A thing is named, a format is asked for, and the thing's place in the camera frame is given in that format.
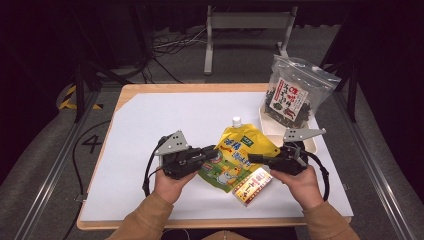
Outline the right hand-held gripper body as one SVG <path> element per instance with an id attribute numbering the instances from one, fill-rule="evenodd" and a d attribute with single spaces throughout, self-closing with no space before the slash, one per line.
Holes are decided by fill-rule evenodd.
<path id="1" fill-rule="evenodd" d="M 308 167 L 308 159 L 312 158 L 318 164 L 322 174 L 326 175 L 326 168 L 320 159 L 315 154 L 308 152 L 304 146 L 305 140 L 325 133 L 325 129 L 287 128 L 283 136 L 283 144 L 280 147 L 280 154 L 268 159 L 266 164 L 270 169 L 295 176 Z"/>

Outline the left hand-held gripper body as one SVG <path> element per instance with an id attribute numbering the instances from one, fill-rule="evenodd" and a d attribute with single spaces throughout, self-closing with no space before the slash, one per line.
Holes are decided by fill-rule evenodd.
<path id="1" fill-rule="evenodd" d="M 159 157 L 159 166 L 165 175 L 176 180 L 202 166 L 202 150 L 190 146 L 181 130 L 163 137 L 154 155 Z"/>

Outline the yellow spouted pouch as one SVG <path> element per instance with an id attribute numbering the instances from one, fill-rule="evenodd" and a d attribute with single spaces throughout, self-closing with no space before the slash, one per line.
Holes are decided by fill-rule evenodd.
<path id="1" fill-rule="evenodd" d="M 232 119 L 215 146 L 218 155 L 207 160 L 198 174 L 213 187 L 228 193 L 242 180 L 261 167 L 251 163 L 249 154 L 275 157 L 280 149 L 253 124 L 243 124 L 240 117 Z"/>

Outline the white plastic container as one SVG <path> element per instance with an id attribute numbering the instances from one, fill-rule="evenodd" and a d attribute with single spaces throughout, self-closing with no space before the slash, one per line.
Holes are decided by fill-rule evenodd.
<path id="1" fill-rule="evenodd" d="M 308 152 L 315 153 L 317 151 L 314 137 L 325 133 L 322 129 L 290 129 L 274 120 L 265 112 L 265 106 L 259 109 L 259 118 L 262 133 L 267 136 L 276 146 L 283 146 L 285 143 L 302 142 Z"/>

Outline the clear bag of dried seaweed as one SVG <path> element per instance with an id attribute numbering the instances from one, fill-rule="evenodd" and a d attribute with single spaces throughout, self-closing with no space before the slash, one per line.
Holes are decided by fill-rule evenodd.
<path id="1" fill-rule="evenodd" d="M 275 55 L 265 113 L 289 128 L 304 128 L 341 78 L 301 58 Z"/>

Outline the person's left hand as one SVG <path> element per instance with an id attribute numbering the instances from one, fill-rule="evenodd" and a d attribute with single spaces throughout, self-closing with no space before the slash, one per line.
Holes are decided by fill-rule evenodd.
<path id="1" fill-rule="evenodd" d="M 154 192 L 169 204 L 174 204 L 179 199 L 184 186 L 196 175 L 197 173 L 194 172 L 181 179 L 173 179 L 159 169 L 155 175 Z"/>

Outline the person's right hand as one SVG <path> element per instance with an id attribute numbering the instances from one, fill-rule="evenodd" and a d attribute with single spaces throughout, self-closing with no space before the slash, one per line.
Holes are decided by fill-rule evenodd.
<path id="1" fill-rule="evenodd" d="M 315 169 L 311 165 L 296 176 L 277 170 L 271 170 L 270 174 L 288 186 L 290 193 L 303 210 L 312 209 L 324 202 Z"/>

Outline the small yellow red box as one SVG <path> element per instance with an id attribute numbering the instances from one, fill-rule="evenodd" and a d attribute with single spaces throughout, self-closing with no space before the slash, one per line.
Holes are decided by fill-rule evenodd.
<path id="1" fill-rule="evenodd" d="M 273 177 L 266 170 L 258 168 L 243 179 L 232 193 L 241 204 L 247 207 L 272 179 Z"/>

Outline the white table mat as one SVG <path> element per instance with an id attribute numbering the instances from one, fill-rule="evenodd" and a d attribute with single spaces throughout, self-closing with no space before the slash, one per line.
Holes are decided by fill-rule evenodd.
<path id="1" fill-rule="evenodd" d="M 79 217 L 79 228 L 116 228 L 144 200 L 145 170 L 158 165 L 151 153 L 161 137 L 180 130 L 194 147 L 215 144 L 235 116 L 259 126 L 263 98 L 261 92 L 135 95 L 114 113 Z M 244 206 L 232 194 L 200 177 L 184 187 L 170 217 L 173 228 L 303 221 L 301 207 L 288 188 L 276 180 L 249 206 Z"/>

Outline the black tripod stand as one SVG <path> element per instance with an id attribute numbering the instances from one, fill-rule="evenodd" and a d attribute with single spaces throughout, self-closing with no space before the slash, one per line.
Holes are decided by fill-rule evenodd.
<path id="1" fill-rule="evenodd" d="M 77 106 L 77 114 L 75 117 L 75 123 L 78 123 L 84 113 L 86 112 L 87 106 L 86 106 L 86 100 L 85 100 L 85 87 L 88 87 L 88 89 L 91 92 L 99 92 L 102 84 L 100 77 L 97 75 L 97 73 L 100 72 L 101 74 L 105 75 L 107 78 L 111 79 L 114 82 L 117 82 L 121 85 L 127 85 L 130 84 L 130 81 L 126 80 L 125 78 L 113 73 L 112 71 L 101 67 L 100 65 L 83 60 L 80 61 L 75 69 L 75 86 L 76 86 L 76 106 Z"/>
<path id="2" fill-rule="evenodd" d="M 348 85 L 347 94 L 347 114 L 352 122 L 356 122 L 355 107 L 356 107 L 356 94 L 358 85 L 358 68 L 357 60 L 349 59 L 342 60 L 336 63 L 328 63 L 327 57 L 325 57 L 320 67 L 329 73 L 334 73 L 336 76 L 341 78 L 335 91 L 340 92 L 345 85 Z"/>

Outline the yellow black striped tape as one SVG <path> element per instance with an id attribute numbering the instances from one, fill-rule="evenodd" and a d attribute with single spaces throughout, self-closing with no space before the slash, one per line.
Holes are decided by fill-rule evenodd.
<path id="1" fill-rule="evenodd" d="M 73 101 L 73 97 L 76 94 L 77 87 L 74 84 L 69 85 L 64 91 L 63 96 L 59 97 L 58 108 L 59 109 L 77 109 L 78 106 Z"/>

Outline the white metal stand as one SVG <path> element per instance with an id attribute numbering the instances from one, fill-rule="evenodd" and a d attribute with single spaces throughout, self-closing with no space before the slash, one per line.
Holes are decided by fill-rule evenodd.
<path id="1" fill-rule="evenodd" d="M 207 43 L 204 74 L 211 75 L 213 69 L 213 30 L 214 29 L 283 29 L 284 36 L 277 43 L 279 54 L 288 57 L 287 46 L 291 36 L 298 7 L 284 12 L 215 12 L 207 9 Z"/>

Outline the aluminium rail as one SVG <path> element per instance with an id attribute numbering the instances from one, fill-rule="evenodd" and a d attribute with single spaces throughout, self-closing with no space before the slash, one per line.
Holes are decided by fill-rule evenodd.
<path id="1" fill-rule="evenodd" d="M 417 240 L 416 235 L 412 228 L 406 221 L 400 205 L 387 182 L 378 163 L 372 158 L 368 147 L 366 146 L 365 139 L 359 126 L 354 123 L 347 111 L 347 103 L 341 93 L 333 95 L 339 110 L 341 111 L 345 122 L 354 138 L 354 141 L 360 151 L 361 161 L 366 169 L 368 176 L 376 190 L 376 193 L 382 203 L 382 206 L 388 216 L 399 240 Z"/>
<path id="2" fill-rule="evenodd" d="M 40 219 L 59 178 L 65 168 L 67 158 L 71 154 L 72 145 L 76 143 L 77 136 L 80 134 L 83 125 L 88 118 L 91 108 L 96 102 L 99 96 L 99 92 L 90 92 L 87 94 L 86 102 L 83 104 L 85 110 L 80 116 L 79 120 L 74 123 L 66 137 L 62 148 L 60 149 L 54 164 L 50 168 L 50 171 L 45 178 L 43 184 L 38 191 L 38 194 L 33 201 L 30 210 L 26 214 L 18 232 L 16 233 L 13 240 L 29 240 L 33 233 L 38 220 Z"/>

